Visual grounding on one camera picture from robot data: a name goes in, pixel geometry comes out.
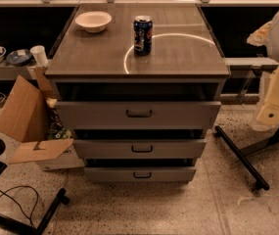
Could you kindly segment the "white paper cup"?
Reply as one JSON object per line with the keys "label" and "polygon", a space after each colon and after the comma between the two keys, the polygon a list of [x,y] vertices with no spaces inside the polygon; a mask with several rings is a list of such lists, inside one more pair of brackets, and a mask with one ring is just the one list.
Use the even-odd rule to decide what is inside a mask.
{"label": "white paper cup", "polygon": [[30,49],[30,53],[32,54],[36,63],[40,67],[46,67],[48,65],[48,59],[45,53],[45,48],[42,45],[33,46]]}

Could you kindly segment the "grey top drawer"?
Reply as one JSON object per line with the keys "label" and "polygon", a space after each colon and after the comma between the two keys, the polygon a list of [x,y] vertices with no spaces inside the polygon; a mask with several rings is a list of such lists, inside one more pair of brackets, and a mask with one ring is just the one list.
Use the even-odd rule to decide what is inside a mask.
{"label": "grey top drawer", "polygon": [[210,102],[58,102],[71,129],[210,129],[221,104]]}

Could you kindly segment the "grey low shelf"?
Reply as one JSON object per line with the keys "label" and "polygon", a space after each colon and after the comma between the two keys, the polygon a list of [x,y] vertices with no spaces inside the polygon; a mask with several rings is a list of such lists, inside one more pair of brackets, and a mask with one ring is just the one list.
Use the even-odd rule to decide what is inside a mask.
{"label": "grey low shelf", "polygon": [[36,69],[39,69],[39,65],[34,60],[31,60],[25,66],[19,67],[4,61],[0,63],[0,80],[15,80],[19,75],[27,80],[34,80],[36,79]]}
{"label": "grey low shelf", "polygon": [[265,71],[272,71],[278,67],[278,63],[270,58],[225,58],[225,63],[233,71],[248,71],[250,68],[260,68]]}

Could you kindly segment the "blue patterned bowl right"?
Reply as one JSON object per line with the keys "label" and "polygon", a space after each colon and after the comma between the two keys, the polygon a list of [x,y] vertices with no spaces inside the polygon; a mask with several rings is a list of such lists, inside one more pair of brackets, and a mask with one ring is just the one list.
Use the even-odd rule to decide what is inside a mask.
{"label": "blue patterned bowl right", "polygon": [[32,54],[27,49],[20,49],[11,52],[6,61],[13,66],[19,67],[28,64],[31,60]]}

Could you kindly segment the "open cardboard box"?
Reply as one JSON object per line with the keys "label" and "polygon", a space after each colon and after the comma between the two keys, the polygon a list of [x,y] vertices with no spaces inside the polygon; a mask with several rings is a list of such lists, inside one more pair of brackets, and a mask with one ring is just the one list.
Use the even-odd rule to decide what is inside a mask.
{"label": "open cardboard box", "polygon": [[45,71],[34,69],[37,87],[19,75],[0,113],[0,132],[20,142],[9,163],[35,162],[41,170],[84,167],[59,120]]}

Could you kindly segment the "blue soda can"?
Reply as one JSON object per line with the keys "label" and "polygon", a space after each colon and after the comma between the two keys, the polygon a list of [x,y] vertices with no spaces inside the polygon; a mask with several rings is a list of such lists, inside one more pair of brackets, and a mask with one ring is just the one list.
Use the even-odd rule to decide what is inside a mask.
{"label": "blue soda can", "polygon": [[152,50],[153,21],[150,16],[137,16],[133,23],[134,52],[146,56]]}

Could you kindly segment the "black table stand right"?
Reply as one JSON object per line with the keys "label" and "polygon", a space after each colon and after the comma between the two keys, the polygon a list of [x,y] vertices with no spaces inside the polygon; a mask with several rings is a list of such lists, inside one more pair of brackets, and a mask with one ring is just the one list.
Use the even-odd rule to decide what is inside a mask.
{"label": "black table stand right", "polygon": [[256,168],[247,159],[247,156],[252,155],[254,153],[258,153],[264,149],[279,144],[279,128],[272,136],[264,140],[258,141],[242,149],[239,149],[235,145],[235,143],[222,130],[220,126],[217,126],[215,128],[215,136],[220,137],[226,143],[226,145],[231,149],[231,151],[235,154],[235,156],[239,159],[239,161],[243,164],[243,166],[248,170],[251,176],[256,180],[256,184],[255,184],[256,190],[263,189],[267,191],[270,189],[269,184],[265,181],[265,179],[260,175],[260,173],[256,170]]}

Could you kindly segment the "grey low shelf left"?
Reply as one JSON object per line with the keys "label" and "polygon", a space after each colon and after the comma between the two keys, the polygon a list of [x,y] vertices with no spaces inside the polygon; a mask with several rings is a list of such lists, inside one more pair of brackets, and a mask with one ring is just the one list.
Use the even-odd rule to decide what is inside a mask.
{"label": "grey low shelf left", "polygon": [[4,61],[0,63],[0,80],[15,80],[19,75],[27,80],[34,80],[36,79],[36,69],[39,69],[39,65],[34,60],[31,60],[25,66],[19,67]]}

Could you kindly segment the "grey bottom drawer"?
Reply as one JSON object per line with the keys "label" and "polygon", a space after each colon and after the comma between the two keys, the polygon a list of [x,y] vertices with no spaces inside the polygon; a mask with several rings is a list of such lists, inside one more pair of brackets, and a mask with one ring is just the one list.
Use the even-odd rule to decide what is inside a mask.
{"label": "grey bottom drawer", "polygon": [[90,182],[189,182],[196,170],[183,167],[86,167],[84,176]]}

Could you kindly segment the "grey drawer cabinet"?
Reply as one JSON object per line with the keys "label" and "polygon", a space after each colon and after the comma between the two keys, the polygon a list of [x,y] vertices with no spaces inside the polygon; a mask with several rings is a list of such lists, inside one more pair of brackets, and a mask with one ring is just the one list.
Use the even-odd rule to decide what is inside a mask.
{"label": "grey drawer cabinet", "polygon": [[[98,34],[88,33],[76,23],[69,26],[46,72],[58,102],[220,103],[230,70],[196,5],[82,4],[78,11],[104,11],[113,19]],[[152,50],[146,56],[134,52],[133,23],[137,16],[150,16],[153,21]],[[206,140],[209,130],[69,129],[74,141]],[[85,167],[195,168],[197,159],[83,161]]]}

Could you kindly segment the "grey low shelf right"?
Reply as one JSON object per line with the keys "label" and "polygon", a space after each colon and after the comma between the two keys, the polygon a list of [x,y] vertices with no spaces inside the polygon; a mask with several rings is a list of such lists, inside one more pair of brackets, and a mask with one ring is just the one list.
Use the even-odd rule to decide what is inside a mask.
{"label": "grey low shelf right", "polygon": [[248,71],[250,68],[260,68],[265,71],[272,71],[278,67],[278,63],[270,58],[225,58],[225,63],[233,71]]}

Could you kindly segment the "grey drawer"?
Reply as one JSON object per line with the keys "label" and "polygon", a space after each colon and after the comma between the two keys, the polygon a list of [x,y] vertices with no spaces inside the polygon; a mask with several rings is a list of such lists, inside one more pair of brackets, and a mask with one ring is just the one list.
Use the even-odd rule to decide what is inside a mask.
{"label": "grey drawer", "polygon": [[75,140],[82,159],[191,159],[199,158],[205,139]]}
{"label": "grey drawer", "polygon": [[86,167],[84,176],[90,182],[189,182],[196,170],[183,167]]}
{"label": "grey drawer", "polygon": [[221,104],[210,102],[58,102],[71,129],[210,129]]}

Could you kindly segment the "white paper bowl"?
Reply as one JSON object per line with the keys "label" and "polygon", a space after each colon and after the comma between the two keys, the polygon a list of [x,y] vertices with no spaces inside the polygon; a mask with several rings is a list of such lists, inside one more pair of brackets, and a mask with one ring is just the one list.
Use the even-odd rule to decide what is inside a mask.
{"label": "white paper bowl", "polygon": [[76,17],[75,23],[89,33],[98,33],[106,29],[112,16],[106,12],[94,11],[82,13]]}

